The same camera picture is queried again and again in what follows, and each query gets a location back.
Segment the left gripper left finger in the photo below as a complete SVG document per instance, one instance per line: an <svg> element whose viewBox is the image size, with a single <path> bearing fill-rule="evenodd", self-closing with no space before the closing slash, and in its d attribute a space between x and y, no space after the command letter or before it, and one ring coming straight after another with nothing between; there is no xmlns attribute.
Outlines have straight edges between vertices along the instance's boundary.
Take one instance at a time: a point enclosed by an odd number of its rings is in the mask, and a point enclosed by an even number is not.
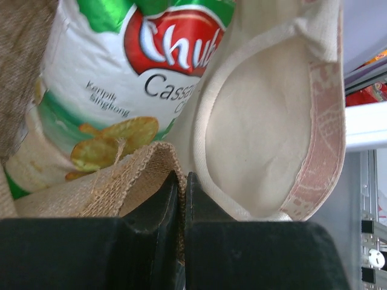
<svg viewBox="0 0 387 290"><path fill-rule="evenodd" d="M174 289L178 182L124 217L1 221L2 289Z"/></svg>

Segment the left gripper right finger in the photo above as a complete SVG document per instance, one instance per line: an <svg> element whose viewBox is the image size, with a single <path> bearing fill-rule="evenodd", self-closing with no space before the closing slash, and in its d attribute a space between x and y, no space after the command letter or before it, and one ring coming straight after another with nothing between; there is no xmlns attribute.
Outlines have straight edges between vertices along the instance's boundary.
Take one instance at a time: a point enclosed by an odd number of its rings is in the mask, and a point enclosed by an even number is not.
<svg viewBox="0 0 387 290"><path fill-rule="evenodd" d="M336 247L313 222L238 222L190 173L187 289L349 289Z"/></svg>

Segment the brown paper grocery bag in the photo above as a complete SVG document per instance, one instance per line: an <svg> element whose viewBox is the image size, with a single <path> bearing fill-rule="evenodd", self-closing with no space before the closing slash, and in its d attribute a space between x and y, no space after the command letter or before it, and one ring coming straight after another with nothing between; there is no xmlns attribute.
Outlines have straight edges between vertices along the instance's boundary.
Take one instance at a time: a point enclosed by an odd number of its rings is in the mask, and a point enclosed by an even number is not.
<svg viewBox="0 0 387 290"><path fill-rule="evenodd" d="M60 1L1 2L1 216L123 216L170 172L194 172L238 221L304 221L345 155L340 1L235 1L193 94L160 141L89 175L15 199L5 163L34 96Z"/></svg>

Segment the green white chips bag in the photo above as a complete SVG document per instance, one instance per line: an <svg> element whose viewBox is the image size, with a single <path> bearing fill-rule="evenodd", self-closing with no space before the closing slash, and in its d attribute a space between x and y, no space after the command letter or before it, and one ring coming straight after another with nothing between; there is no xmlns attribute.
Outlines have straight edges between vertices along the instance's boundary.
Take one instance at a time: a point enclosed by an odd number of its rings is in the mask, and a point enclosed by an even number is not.
<svg viewBox="0 0 387 290"><path fill-rule="evenodd" d="M203 76L235 1L60 1L5 163L15 199L162 140Z"/></svg>

